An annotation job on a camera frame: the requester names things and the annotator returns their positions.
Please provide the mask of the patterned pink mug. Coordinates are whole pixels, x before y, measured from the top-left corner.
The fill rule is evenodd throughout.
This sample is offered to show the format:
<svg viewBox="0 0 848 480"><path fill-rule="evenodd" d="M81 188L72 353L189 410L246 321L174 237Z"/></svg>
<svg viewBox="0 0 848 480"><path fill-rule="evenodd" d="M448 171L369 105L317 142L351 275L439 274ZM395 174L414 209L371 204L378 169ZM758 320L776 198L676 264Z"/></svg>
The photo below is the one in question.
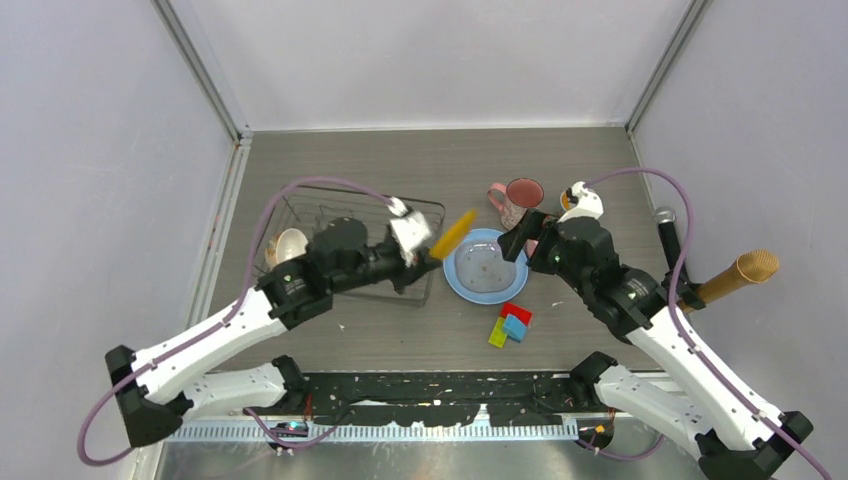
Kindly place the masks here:
<svg viewBox="0 0 848 480"><path fill-rule="evenodd" d="M528 209L538 207L544 199L544 189L536 180L516 178L508 184L493 183L487 197L498 210L505 230L513 229Z"/></svg>

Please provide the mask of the light blue plate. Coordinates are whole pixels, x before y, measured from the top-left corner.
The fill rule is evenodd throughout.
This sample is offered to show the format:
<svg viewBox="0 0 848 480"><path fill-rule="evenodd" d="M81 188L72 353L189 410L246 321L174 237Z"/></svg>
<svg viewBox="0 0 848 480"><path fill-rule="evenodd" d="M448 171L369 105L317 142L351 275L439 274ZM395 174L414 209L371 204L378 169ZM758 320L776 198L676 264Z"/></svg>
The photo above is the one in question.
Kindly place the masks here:
<svg viewBox="0 0 848 480"><path fill-rule="evenodd" d="M505 261L497 243L500 234L472 229L443 261L446 281L461 298L479 305L502 304L526 285L530 270L525 251L515 261Z"/></svg>

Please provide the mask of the yellow patterned plate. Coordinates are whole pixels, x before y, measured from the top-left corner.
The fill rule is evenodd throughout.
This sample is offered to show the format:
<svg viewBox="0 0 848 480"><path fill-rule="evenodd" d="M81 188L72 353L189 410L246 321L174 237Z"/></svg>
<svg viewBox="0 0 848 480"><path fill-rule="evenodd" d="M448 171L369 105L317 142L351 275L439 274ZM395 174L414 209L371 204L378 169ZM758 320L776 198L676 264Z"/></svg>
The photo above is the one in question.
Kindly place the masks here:
<svg viewBox="0 0 848 480"><path fill-rule="evenodd" d="M446 259L470 233L476 217L476 209L466 211L430 248L430 256L436 260Z"/></svg>

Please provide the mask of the plain pink mug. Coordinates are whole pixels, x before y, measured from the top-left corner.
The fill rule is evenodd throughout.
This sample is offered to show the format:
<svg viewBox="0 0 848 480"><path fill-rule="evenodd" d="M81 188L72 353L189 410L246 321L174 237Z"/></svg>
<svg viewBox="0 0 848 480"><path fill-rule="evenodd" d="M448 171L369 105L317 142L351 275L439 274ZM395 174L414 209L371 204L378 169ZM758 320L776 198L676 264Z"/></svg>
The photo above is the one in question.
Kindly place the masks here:
<svg viewBox="0 0 848 480"><path fill-rule="evenodd" d="M536 240L528 240L525 244L525 252L528 258L531 258L538 246L538 242Z"/></svg>

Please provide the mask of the blue butterfly mug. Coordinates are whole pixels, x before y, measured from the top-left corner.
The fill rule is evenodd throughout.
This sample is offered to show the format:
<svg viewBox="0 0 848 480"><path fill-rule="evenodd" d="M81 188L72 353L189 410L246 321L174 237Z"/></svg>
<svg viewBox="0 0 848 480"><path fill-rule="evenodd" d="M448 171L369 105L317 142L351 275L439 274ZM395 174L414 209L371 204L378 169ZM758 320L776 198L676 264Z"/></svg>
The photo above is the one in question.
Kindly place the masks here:
<svg viewBox="0 0 848 480"><path fill-rule="evenodd" d="M572 202L570 197L570 191L564 190L559 198L561 210L563 213L569 211L572 208Z"/></svg>

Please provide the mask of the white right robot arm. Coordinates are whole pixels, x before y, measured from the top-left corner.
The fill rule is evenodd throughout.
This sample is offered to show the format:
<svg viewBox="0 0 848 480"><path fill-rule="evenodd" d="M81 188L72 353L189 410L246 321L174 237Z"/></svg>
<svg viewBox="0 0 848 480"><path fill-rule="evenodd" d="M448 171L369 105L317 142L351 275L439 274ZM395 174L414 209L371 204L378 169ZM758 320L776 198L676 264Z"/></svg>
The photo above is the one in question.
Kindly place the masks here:
<svg viewBox="0 0 848 480"><path fill-rule="evenodd" d="M798 411L782 412L749 388L706 345L650 274L622 264L598 220L563 222L529 210L498 239L514 262L537 246L528 267L556 275L620 341L657 362L684 391L643 383L614 358L594 352L571 371L571 397L584 410L622 410L684 448L709 479L769 479L813 431Z"/></svg>

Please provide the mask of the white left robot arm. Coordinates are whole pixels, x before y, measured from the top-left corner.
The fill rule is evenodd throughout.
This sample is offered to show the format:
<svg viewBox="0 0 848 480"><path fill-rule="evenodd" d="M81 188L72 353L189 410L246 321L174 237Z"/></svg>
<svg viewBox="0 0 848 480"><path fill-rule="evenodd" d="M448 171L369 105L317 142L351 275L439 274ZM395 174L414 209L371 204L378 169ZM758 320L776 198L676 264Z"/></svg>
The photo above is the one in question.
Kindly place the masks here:
<svg viewBox="0 0 848 480"><path fill-rule="evenodd" d="M403 293L440 267L427 247L432 235L418 211L391 219L374 245L361 221L336 218L313 235L300 255L278 263L227 309L158 345L139 351L119 345L107 352L130 445L158 443L189 420L247 407L298 412L307 389L289 356L249 370L211 370L328 312L337 294L383 281Z"/></svg>

